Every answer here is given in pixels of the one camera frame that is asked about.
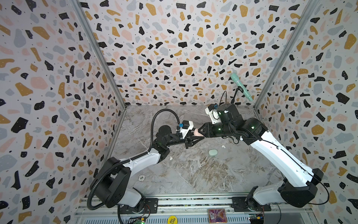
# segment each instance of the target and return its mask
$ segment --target terrazzo wallpaper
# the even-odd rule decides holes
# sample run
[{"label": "terrazzo wallpaper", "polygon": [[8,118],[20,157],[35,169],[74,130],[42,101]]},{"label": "terrazzo wallpaper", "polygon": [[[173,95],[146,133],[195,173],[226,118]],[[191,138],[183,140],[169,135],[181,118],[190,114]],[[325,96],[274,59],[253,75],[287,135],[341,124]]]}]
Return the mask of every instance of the terrazzo wallpaper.
[{"label": "terrazzo wallpaper", "polygon": [[[358,223],[358,1],[321,1],[259,107],[297,158],[320,168],[320,223]],[[313,203],[327,199],[325,189]]]},{"label": "terrazzo wallpaper", "polygon": [[71,223],[117,99],[68,1],[1,1],[0,35],[0,223]]},{"label": "terrazzo wallpaper", "polygon": [[304,0],[80,0],[127,105],[206,105],[235,72],[253,102],[290,39]]}]

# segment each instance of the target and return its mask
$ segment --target small white object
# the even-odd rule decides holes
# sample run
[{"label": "small white object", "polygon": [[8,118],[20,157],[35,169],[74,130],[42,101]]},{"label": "small white object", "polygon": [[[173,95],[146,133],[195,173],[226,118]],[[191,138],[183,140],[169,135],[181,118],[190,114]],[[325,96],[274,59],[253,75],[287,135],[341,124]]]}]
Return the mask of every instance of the small white object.
[{"label": "small white object", "polygon": [[138,180],[139,180],[140,182],[143,182],[143,181],[145,180],[145,176],[144,176],[144,175],[140,175],[139,178],[138,178]]},{"label": "small white object", "polygon": [[209,150],[210,156],[216,156],[218,154],[218,151],[216,149]]}]

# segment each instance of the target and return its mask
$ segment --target black mounting plate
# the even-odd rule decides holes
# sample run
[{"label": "black mounting plate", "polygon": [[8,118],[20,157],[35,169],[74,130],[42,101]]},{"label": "black mounting plate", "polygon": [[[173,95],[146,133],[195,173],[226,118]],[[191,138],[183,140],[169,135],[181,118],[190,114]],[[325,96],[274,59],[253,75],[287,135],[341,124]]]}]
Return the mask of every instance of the black mounting plate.
[{"label": "black mounting plate", "polygon": [[[246,197],[232,197],[231,207],[234,208],[235,212],[251,211],[246,207],[245,199],[246,199]],[[270,205],[264,205],[263,208],[265,211],[271,211]]]},{"label": "black mounting plate", "polygon": [[[149,209],[150,209],[150,213],[151,214],[155,214],[157,213],[158,210],[158,198],[146,198],[144,201],[144,206],[148,205]],[[146,206],[146,214],[149,214],[148,211],[148,207]],[[138,215],[136,213],[134,213],[131,210],[131,207],[129,207],[128,205],[124,205],[123,207],[120,208],[120,213],[121,214],[134,214],[134,215]]]}]

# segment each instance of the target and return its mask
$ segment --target metal corner post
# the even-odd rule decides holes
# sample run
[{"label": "metal corner post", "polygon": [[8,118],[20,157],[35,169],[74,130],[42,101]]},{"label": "metal corner post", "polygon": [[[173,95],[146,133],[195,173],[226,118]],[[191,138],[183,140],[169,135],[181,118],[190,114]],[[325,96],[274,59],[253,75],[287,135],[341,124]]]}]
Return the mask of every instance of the metal corner post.
[{"label": "metal corner post", "polygon": [[305,9],[302,12],[301,18],[299,19],[297,26],[295,27],[295,30],[292,32],[292,36],[291,36],[290,40],[287,42],[286,47],[283,49],[275,67],[273,68],[269,78],[267,79],[265,85],[262,88],[260,95],[258,96],[258,99],[255,103],[255,108],[254,108],[255,111],[257,111],[260,104],[265,99],[265,96],[266,96],[267,92],[269,91],[272,83],[276,79],[277,74],[280,72],[280,69],[281,69],[283,63],[285,62],[287,56],[289,55],[292,48],[294,47],[294,44],[296,43],[296,41],[300,37],[301,33],[303,32],[303,30],[306,26],[306,23],[308,22],[313,11],[316,9],[316,7],[320,1],[321,0],[309,0],[308,1]]},{"label": "metal corner post", "polygon": [[88,41],[89,41],[89,44],[92,46],[93,48],[93,51],[95,52],[96,56],[97,56],[97,59],[99,61],[99,63],[101,64],[105,74],[106,74],[106,77],[113,89],[113,92],[115,93],[116,97],[117,97],[117,100],[118,100],[118,103],[119,105],[122,107],[123,110],[126,109],[126,104],[124,103],[123,101],[123,98],[121,96],[121,93],[120,91],[118,90],[118,87],[116,85],[116,82],[114,81],[112,75],[111,75],[111,71],[107,65],[107,62],[105,60],[105,57],[103,56],[99,46],[98,46],[98,43],[95,39],[95,36],[92,32],[92,29],[91,29],[91,26],[89,25],[89,22],[88,20],[86,19],[86,16],[82,10],[82,7],[79,3],[78,0],[70,0],[70,4],[72,5],[72,8],[88,38]]}]

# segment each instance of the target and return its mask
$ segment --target marble surface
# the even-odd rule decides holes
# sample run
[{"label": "marble surface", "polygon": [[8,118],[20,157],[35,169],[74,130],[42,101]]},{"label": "marble surface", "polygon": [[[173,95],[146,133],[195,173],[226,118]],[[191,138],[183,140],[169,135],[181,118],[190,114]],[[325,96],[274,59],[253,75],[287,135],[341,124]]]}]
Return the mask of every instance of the marble surface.
[{"label": "marble surface", "polygon": [[[210,121],[204,111],[206,106],[129,106],[112,156],[121,159],[145,151],[150,143],[152,118],[162,108],[175,111],[181,122],[193,121],[195,128]],[[252,107],[237,108],[243,119],[255,117]],[[172,113],[162,112],[157,116],[154,138],[158,128],[165,124],[175,132],[176,119]],[[169,148],[165,160],[132,176],[128,187],[144,194],[249,192],[254,186],[282,179],[268,159],[244,142],[235,145],[229,138],[206,138],[188,149],[184,144]],[[210,157],[210,149],[217,149],[218,154]],[[145,176],[143,182],[138,180],[140,175]]]}]

